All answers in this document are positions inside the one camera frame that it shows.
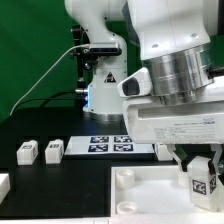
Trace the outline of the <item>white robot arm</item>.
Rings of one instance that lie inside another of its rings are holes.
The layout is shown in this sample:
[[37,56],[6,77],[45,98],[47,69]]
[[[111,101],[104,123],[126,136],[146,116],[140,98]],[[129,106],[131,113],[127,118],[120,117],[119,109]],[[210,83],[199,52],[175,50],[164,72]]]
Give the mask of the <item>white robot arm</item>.
[[84,110],[122,116],[136,143],[208,144],[217,172],[224,145],[224,69],[210,36],[222,0],[65,0],[95,60]]

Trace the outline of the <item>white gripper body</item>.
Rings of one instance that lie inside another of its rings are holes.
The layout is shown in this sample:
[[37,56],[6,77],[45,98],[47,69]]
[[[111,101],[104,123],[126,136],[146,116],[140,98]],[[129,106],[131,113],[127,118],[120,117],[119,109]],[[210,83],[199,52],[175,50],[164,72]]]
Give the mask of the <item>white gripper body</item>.
[[162,106],[152,97],[124,102],[127,132],[135,143],[223,144],[224,97],[202,95],[196,103]]

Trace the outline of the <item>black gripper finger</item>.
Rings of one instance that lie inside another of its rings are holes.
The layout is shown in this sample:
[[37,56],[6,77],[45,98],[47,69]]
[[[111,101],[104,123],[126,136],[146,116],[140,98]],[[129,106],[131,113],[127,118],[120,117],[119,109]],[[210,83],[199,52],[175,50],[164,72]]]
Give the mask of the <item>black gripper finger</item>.
[[219,144],[211,144],[211,151],[214,153],[213,158],[208,162],[210,174],[224,174],[224,160],[221,159],[223,148]]
[[167,149],[173,159],[177,162],[180,171],[186,172],[190,157],[185,152],[184,148],[181,145],[168,144]]

